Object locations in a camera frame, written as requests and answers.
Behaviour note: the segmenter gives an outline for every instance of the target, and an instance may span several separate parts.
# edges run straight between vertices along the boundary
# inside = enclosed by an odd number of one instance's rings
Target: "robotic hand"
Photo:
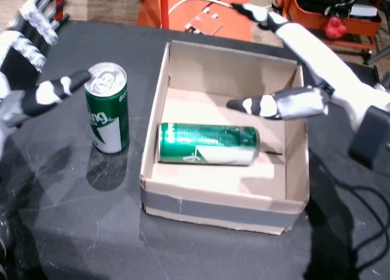
[[[390,145],[390,94],[362,83],[330,48],[303,26],[253,4],[232,4],[232,7],[257,22],[260,29],[271,30],[281,38],[306,65],[314,84],[257,98],[231,100],[227,107],[271,120],[293,120],[327,114],[329,103],[341,106],[355,132],[349,154],[373,168],[378,153]]]
[[[37,85],[45,55],[69,20],[69,15],[55,20],[65,2],[49,7],[53,1],[28,0],[0,33],[0,158],[10,133],[29,118],[51,110],[91,77],[86,70],[78,71]]]

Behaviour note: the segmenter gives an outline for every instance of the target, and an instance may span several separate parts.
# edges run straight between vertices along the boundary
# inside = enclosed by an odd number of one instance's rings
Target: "black tabletop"
[[[0,202],[10,216],[10,274],[20,279],[389,279],[390,179],[346,156],[346,115],[308,123],[311,201],[280,236],[180,223],[140,210],[139,172],[167,41],[184,40],[293,59],[273,48],[218,37],[72,22],[42,79],[99,62],[128,75],[130,145],[104,155],[90,139],[82,90],[27,122],[6,144]],[[372,70],[352,65],[375,82]]]

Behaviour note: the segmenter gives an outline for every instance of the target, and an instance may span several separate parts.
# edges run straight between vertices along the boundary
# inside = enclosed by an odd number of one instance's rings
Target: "can lid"
[[[92,78],[85,83],[84,87],[88,93],[94,96],[113,96],[126,86],[126,72],[115,63],[98,63],[91,67],[89,72]]]

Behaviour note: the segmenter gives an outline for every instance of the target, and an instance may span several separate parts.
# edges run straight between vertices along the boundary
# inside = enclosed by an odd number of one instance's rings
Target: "cardboard box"
[[[309,199],[306,121],[270,121],[225,105],[232,98],[302,85],[302,69],[291,60],[194,43],[167,44],[142,157],[143,210],[270,234],[291,228]],[[158,163],[161,122],[254,126],[261,152],[249,167]]]

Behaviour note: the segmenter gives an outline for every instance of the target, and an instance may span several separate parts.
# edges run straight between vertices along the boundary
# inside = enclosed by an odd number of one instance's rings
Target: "green can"
[[[158,129],[158,161],[163,163],[248,166],[259,150],[254,127],[162,123]]]
[[[118,153],[129,144],[127,76],[115,63],[99,63],[89,69],[85,84],[93,144],[103,153]]]

